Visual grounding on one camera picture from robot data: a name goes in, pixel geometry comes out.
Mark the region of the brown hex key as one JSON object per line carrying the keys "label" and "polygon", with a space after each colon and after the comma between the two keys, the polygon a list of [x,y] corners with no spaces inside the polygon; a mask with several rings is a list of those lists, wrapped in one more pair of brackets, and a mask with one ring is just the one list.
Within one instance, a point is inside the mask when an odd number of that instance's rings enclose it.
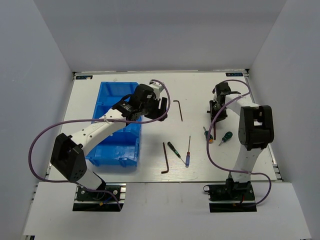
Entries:
{"label": "brown hex key", "polygon": [[167,174],[170,170],[170,167],[169,167],[169,162],[168,162],[168,157],[167,157],[166,146],[165,146],[164,142],[162,143],[162,147],[163,147],[164,159],[165,159],[165,164],[166,164],[166,170],[161,171],[161,174]]}
{"label": "brown hex key", "polygon": [[173,100],[173,102],[178,104],[180,120],[181,120],[181,122],[183,122],[183,114],[182,114],[182,109],[181,109],[181,103],[180,103],[179,100]]}
{"label": "brown hex key", "polygon": [[217,138],[217,134],[216,134],[216,122],[214,122],[213,124],[213,140],[215,141]]}

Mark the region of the brown hex key front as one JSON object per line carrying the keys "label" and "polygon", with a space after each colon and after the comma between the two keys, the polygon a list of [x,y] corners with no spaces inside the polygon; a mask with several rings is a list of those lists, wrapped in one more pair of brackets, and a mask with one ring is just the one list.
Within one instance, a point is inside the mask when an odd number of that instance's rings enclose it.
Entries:
{"label": "brown hex key front", "polygon": [[161,171],[161,174],[167,174],[170,170],[170,167],[169,167],[169,162],[168,162],[168,157],[167,157],[166,146],[165,146],[164,142],[162,143],[162,147],[163,147],[164,159],[165,159],[165,164],[166,164],[166,170]]}

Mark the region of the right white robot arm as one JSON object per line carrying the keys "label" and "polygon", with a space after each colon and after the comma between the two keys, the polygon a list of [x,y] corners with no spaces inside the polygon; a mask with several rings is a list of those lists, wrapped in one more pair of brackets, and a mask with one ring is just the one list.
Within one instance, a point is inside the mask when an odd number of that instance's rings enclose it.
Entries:
{"label": "right white robot arm", "polygon": [[238,139],[240,150],[226,180],[226,195],[236,200],[251,185],[251,174],[262,151],[274,140],[272,108],[248,101],[238,91],[232,91],[228,81],[217,84],[210,101],[211,123],[227,117],[227,109],[239,116]]}

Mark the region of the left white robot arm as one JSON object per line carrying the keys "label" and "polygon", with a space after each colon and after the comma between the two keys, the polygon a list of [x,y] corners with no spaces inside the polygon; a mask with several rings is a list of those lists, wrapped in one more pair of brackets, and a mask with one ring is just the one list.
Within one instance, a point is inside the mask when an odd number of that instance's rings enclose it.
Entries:
{"label": "left white robot arm", "polygon": [[106,182],[88,169],[86,155],[99,143],[130,124],[139,124],[140,117],[147,123],[163,121],[167,117],[170,98],[160,97],[166,91],[164,83],[151,80],[139,84],[133,94],[115,103],[103,116],[71,135],[59,134],[54,142],[50,163],[70,182],[88,189],[94,199],[105,196]]}

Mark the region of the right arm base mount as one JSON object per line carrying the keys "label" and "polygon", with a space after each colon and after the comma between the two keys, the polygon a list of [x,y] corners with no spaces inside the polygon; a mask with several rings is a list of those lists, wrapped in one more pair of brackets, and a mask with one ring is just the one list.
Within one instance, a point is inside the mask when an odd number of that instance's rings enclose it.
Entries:
{"label": "right arm base mount", "polygon": [[224,184],[207,184],[203,191],[209,196],[211,213],[256,212],[256,198],[251,182],[236,183],[227,179]]}

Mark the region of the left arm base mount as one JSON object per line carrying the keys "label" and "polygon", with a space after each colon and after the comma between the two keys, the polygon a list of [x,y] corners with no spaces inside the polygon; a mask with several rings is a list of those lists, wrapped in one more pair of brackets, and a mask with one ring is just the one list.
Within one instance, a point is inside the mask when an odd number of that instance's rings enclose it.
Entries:
{"label": "left arm base mount", "polygon": [[[125,183],[109,183],[105,190],[111,192],[122,208],[126,197]],[[120,212],[114,197],[105,192],[91,192],[78,186],[75,192],[73,212]]]}

